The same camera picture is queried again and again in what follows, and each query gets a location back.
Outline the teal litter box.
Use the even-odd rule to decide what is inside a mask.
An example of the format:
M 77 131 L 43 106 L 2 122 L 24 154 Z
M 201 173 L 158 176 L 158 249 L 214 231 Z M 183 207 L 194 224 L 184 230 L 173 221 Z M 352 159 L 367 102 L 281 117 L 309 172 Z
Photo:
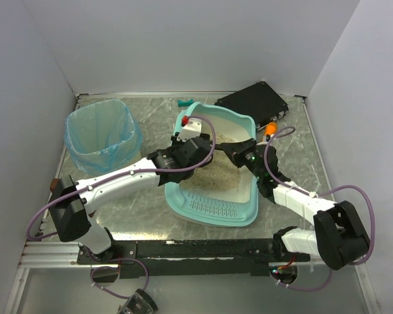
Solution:
M 196 102 L 179 113 L 175 132 L 181 131 L 181 119 L 188 115 L 206 117 L 214 126 L 218 143 L 256 138 L 253 118 L 201 102 Z M 237 189 L 227 192 L 193 192 L 182 189 L 179 184 L 168 183 L 164 186 L 166 201 L 179 216 L 197 223 L 226 227 L 247 226 L 257 217 L 259 196 L 256 178 L 246 167 L 238 170 L 241 179 Z

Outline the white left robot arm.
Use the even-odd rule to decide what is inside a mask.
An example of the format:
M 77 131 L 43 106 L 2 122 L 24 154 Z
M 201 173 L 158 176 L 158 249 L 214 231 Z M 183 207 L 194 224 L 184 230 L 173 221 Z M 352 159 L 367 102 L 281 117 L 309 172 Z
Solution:
M 210 162 L 214 149 L 209 137 L 197 136 L 99 177 L 78 181 L 62 177 L 52 191 L 49 208 L 59 240 L 77 241 L 95 255 L 112 251 L 112 235 L 91 214 L 129 193 L 188 179 L 194 169 Z

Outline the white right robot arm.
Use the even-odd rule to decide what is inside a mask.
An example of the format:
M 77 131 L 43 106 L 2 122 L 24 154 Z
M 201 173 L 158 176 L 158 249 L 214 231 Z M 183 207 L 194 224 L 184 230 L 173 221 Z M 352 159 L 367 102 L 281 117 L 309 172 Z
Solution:
M 309 222 L 313 229 L 288 227 L 275 233 L 281 250 L 320 257 L 339 270 L 366 257 L 371 240 L 353 204 L 316 196 L 295 184 L 278 168 L 276 150 L 255 139 L 217 144 L 237 168 L 245 167 L 256 179 L 260 194 Z

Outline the black litter scoop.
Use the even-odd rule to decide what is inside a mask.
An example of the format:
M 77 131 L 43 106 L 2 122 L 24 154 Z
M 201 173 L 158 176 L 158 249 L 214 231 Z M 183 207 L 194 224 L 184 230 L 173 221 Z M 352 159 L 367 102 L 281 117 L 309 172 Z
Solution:
M 231 143 L 216 144 L 215 150 L 222 151 L 225 154 L 232 154 L 233 153 L 233 145 Z

